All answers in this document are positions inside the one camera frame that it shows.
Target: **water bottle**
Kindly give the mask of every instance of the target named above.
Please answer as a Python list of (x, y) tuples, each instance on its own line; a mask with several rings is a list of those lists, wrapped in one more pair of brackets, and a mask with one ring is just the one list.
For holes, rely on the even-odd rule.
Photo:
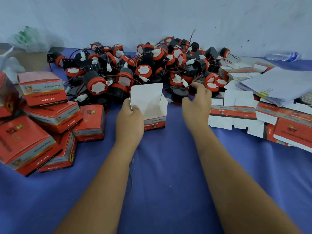
[(270, 61), (296, 61), (302, 58), (298, 52), (272, 52), (265, 55), (265, 58)]

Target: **white wall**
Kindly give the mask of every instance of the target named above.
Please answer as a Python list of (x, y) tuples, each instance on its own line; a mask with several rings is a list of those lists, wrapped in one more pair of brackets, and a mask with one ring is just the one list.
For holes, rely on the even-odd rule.
[(138, 43), (163, 36), (189, 39), (203, 48), (263, 56), (273, 49), (311, 49), (312, 0), (1, 0), (0, 42), (23, 26), (57, 35), (65, 47), (99, 41)]

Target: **closed red box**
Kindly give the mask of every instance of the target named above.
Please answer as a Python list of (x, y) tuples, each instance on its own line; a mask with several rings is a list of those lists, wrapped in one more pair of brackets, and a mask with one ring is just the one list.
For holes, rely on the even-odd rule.
[(38, 169), (39, 172), (53, 171), (74, 165), (77, 141), (72, 131), (66, 131), (61, 135), (54, 134), (52, 137), (63, 151)]
[(27, 116), (0, 126), (0, 161), (24, 176), (61, 152), (53, 137)]
[(105, 111), (103, 105), (86, 105), (80, 107), (83, 121), (73, 128), (78, 142), (104, 139)]
[(40, 108), (25, 105), (23, 110), (46, 131), (57, 134), (64, 133), (82, 121), (78, 103), (72, 101)]
[(48, 71), (33, 71), (18, 75), (18, 83), (31, 108), (67, 102), (63, 82)]
[(0, 118), (13, 115), (18, 107), (18, 91), (6, 74), (0, 72)]

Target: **forearm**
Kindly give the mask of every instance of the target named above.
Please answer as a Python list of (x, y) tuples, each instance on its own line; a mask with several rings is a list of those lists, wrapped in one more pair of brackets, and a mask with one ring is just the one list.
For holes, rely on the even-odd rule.
[(229, 155), (209, 126), (192, 133), (226, 233), (300, 233), (296, 225)]
[(116, 233), (134, 151), (115, 145), (55, 234)]

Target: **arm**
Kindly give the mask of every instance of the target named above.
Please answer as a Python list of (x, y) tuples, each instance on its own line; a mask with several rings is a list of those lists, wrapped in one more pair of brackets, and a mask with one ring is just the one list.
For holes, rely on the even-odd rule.
[(230, 156), (208, 126), (211, 91), (193, 83), (193, 102), (182, 111), (225, 233), (301, 233), (273, 199)]
[(117, 233), (129, 164), (144, 133), (140, 110), (126, 99), (116, 120), (116, 142), (82, 197), (55, 234)]

